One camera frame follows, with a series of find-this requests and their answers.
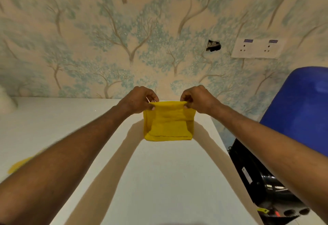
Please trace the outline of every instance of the tree patterned wallpaper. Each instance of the tree patterned wallpaper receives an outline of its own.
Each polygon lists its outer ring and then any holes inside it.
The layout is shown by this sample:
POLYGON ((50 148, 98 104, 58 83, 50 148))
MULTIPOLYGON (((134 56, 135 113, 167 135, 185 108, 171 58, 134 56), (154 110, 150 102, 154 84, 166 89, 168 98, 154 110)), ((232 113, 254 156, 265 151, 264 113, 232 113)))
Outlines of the tree patterned wallpaper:
POLYGON ((203 84, 259 119, 292 70, 328 66, 327 30, 328 0, 0 0, 0 84, 66 98, 144 85, 165 100, 203 84), (279 59, 231 58, 237 37, 288 42, 279 59))

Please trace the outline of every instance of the white sticker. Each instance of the white sticker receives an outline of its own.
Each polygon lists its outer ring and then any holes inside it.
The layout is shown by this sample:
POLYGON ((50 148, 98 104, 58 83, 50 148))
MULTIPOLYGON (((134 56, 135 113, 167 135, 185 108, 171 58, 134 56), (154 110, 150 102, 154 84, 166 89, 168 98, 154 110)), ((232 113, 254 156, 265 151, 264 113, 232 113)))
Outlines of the white sticker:
POLYGON ((249 182, 249 184, 251 184, 253 182, 253 180, 251 179, 251 176, 248 174, 247 170, 245 169, 245 167, 241 168, 241 170, 243 171, 247 181, 249 182))

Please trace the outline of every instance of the tabletop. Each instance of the tabletop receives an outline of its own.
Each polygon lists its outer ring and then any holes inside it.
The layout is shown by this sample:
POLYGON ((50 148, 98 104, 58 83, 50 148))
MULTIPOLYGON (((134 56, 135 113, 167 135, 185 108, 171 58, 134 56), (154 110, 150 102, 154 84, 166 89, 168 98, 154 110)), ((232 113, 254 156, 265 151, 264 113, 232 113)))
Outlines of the tabletop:
MULTIPOLYGON (((0 116, 0 179, 118 101, 17 98, 0 116)), ((142 129, 142 114, 122 123, 51 225, 263 224, 211 117, 196 113, 188 141, 146 141, 142 129)))

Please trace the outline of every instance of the person's right arm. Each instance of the person's right arm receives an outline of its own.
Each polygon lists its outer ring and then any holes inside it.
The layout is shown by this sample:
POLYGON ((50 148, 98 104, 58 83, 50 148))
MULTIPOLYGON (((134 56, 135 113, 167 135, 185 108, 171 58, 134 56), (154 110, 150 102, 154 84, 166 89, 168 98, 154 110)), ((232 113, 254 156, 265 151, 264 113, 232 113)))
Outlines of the person's right arm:
POLYGON ((181 96, 222 123, 268 170, 328 224, 328 157, 222 104, 202 85, 181 96))

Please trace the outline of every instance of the wall socket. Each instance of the wall socket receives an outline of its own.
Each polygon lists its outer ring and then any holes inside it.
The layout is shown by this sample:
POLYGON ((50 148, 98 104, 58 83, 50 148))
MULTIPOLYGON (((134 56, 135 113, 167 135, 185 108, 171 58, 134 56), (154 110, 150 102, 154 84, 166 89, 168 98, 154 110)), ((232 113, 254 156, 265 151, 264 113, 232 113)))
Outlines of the wall socket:
POLYGON ((237 38, 231 57, 234 58, 278 58, 287 39, 237 38))

